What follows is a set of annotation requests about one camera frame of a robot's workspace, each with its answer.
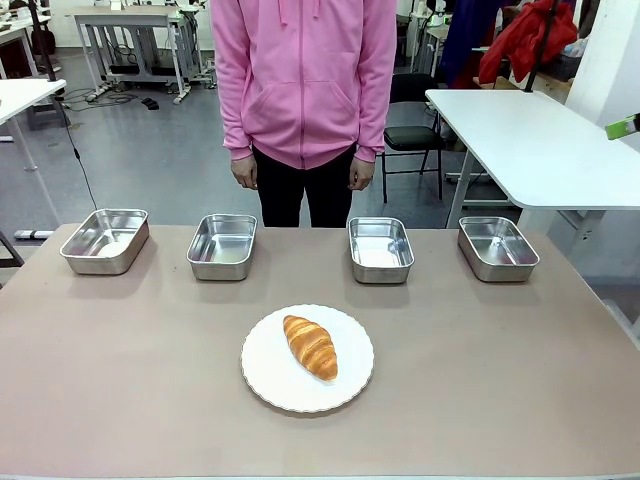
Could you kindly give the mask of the person's left hand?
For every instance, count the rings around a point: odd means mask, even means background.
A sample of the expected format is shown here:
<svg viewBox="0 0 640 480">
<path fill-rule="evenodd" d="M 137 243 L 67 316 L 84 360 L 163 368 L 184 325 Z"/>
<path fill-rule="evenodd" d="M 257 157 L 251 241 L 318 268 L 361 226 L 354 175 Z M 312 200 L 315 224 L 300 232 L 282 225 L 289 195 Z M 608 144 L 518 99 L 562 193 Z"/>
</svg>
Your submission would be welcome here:
<svg viewBox="0 0 640 480">
<path fill-rule="evenodd" d="M 349 170 L 349 189 L 362 191 L 371 183 L 375 173 L 375 164 L 354 157 Z"/>
</svg>

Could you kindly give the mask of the person's right hand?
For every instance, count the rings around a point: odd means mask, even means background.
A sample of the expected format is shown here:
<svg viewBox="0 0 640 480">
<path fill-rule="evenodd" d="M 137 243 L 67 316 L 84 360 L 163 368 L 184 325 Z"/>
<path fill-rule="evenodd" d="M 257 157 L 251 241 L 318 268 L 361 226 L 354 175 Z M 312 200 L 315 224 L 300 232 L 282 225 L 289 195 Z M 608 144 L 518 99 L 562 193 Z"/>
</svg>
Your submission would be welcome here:
<svg viewBox="0 0 640 480">
<path fill-rule="evenodd" d="M 257 189 L 257 163 L 253 155 L 231 161 L 231 172 L 244 189 Z"/>
</svg>

